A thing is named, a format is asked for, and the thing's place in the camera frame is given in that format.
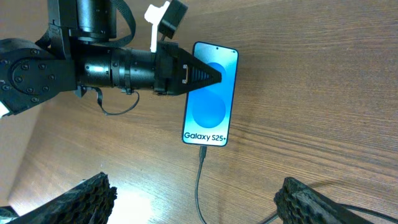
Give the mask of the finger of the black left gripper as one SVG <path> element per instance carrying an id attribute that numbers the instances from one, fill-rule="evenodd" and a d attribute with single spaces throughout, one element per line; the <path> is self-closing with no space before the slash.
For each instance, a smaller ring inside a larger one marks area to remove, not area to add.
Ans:
<path id="1" fill-rule="evenodd" d="M 222 81 L 221 72 L 178 49 L 178 92 L 187 93 Z"/>

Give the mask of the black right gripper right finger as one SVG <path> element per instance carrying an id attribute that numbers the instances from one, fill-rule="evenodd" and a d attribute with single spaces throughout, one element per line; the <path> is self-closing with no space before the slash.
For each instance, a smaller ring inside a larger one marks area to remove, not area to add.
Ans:
<path id="1" fill-rule="evenodd" d="M 336 203 L 293 177 L 284 179 L 274 203 L 277 215 L 284 223 L 369 223 L 352 210 L 376 214 L 365 208 Z"/>

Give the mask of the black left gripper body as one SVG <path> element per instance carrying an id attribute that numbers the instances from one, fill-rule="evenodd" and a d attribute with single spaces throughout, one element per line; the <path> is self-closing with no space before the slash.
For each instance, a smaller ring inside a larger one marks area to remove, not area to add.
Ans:
<path id="1" fill-rule="evenodd" d="M 184 84 L 190 54 L 177 43 L 158 41 L 155 53 L 154 91 L 158 95 L 177 96 L 190 91 Z"/>

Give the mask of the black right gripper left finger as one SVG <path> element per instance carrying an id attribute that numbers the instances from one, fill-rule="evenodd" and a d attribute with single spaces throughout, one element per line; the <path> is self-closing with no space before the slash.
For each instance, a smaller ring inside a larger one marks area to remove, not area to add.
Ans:
<path id="1" fill-rule="evenodd" d="M 25 215 L 10 215 L 6 223 L 105 224 L 112 214 L 116 199 L 117 188 L 110 186 L 108 176 L 100 172 Z"/>

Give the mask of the blue Galaxy smartphone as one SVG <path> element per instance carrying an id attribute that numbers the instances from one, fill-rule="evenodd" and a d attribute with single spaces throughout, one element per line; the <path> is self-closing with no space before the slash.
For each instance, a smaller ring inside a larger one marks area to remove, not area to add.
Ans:
<path id="1" fill-rule="evenodd" d="M 228 143 L 239 53 L 229 47 L 196 42 L 193 55 L 219 71 L 222 80 L 187 94 L 182 142 L 223 147 Z"/>

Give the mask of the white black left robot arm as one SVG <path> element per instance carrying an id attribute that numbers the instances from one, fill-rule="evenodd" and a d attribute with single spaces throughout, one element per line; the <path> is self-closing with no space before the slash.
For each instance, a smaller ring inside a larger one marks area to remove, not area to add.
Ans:
<path id="1" fill-rule="evenodd" d="M 1 41 L 1 115 L 16 115 L 64 91 L 83 96 L 102 88 L 181 95 L 219 83 L 221 73 L 172 42 L 187 11 L 180 1 L 149 6 L 148 51 L 129 48 L 136 21 L 123 0 L 52 0 L 49 24 L 36 42 Z"/>

